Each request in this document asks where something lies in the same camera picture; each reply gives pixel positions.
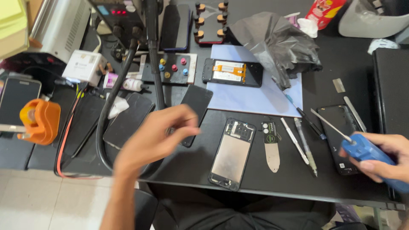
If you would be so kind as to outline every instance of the black plastic bag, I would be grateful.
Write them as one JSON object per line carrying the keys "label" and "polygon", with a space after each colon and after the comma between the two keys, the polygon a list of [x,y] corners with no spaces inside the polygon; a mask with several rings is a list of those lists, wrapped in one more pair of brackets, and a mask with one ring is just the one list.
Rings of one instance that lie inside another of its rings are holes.
{"label": "black plastic bag", "polygon": [[272,74],[281,90],[291,87],[294,73],[322,70],[314,40],[276,13],[241,19],[230,25],[230,30]]}

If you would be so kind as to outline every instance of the metal blade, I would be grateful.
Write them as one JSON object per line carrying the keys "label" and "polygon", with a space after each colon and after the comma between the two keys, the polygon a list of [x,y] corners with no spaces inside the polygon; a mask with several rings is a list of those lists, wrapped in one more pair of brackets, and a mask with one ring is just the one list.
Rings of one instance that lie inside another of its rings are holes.
{"label": "metal blade", "polygon": [[354,115],[355,119],[358,122],[358,125],[361,127],[362,131],[366,133],[366,127],[361,120],[361,117],[358,115],[357,111],[355,110],[354,106],[352,105],[351,101],[349,100],[348,97],[344,97],[344,101],[346,105],[348,105],[349,109],[351,109],[352,114]]}
{"label": "metal blade", "polygon": [[323,122],[327,123],[327,125],[331,126],[331,128],[333,128],[335,131],[337,131],[339,134],[342,135],[342,137],[347,140],[350,144],[355,144],[355,142],[347,135],[341,133],[341,131],[339,131],[337,128],[335,128],[333,125],[331,125],[331,123],[329,123],[327,120],[325,120],[325,118],[323,118],[320,114],[318,114],[317,112],[315,112],[313,109],[311,109],[311,112],[316,115],[319,119],[321,119]]}

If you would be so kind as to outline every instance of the screwdriver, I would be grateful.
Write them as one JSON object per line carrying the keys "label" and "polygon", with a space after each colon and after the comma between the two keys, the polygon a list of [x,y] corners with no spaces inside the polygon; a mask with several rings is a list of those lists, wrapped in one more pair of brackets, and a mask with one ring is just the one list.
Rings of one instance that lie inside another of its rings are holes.
{"label": "screwdriver", "polygon": [[294,107],[297,109],[298,113],[302,116],[302,118],[310,125],[310,127],[314,130],[314,132],[319,136],[319,138],[321,138],[322,140],[327,139],[327,136],[325,136],[325,134],[323,134],[318,127],[307,117],[307,115],[300,109],[298,108],[298,106],[296,106],[294,104],[294,101],[292,100],[292,98],[286,94],[283,91],[283,94],[285,95],[285,97],[294,105]]}
{"label": "screwdriver", "polygon": [[[320,118],[323,122],[327,125],[331,126],[335,131],[342,135],[345,139],[342,141],[341,146],[342,148],[353,158],[357,161],[361,160],[378,160],[389,165],[396,165],[396,163],[388,157],[382,150],[376,147],[372,142],[366,139],[361,134],[353,134],[352,136],[347,136],[335,128],[331,123],[325,120],[322,116],[320,116],[317,112],[311,109],[311,112],[314,113],[318,118]],[[389,186],[396,189],[402,193],[409,193],[409,184],[400,180],[396,179],[389,179],[389,178],[382,178],[381,179],[386,182]]]}

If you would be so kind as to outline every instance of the red can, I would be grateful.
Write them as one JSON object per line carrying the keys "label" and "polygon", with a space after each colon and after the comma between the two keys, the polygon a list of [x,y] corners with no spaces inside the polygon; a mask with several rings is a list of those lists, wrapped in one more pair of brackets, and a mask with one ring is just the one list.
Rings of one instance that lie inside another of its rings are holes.
{"label": "red can", "polygon": [[315,21],[318,29],[324,29],[345,2],[346,0],[315,0],[306,19]]}

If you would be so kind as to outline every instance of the orange tape dispenser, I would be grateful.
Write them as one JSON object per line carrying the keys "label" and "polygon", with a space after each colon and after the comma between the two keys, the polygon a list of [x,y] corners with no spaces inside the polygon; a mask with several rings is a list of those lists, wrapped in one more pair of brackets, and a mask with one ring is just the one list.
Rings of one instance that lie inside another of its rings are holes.
{"label": "orange tape dispenser", "polygon": [[35,144],[51,144],[58,134],[61,107],[57,103],[34,99],[20,111],[20,120],[26,128],[17,137]]}

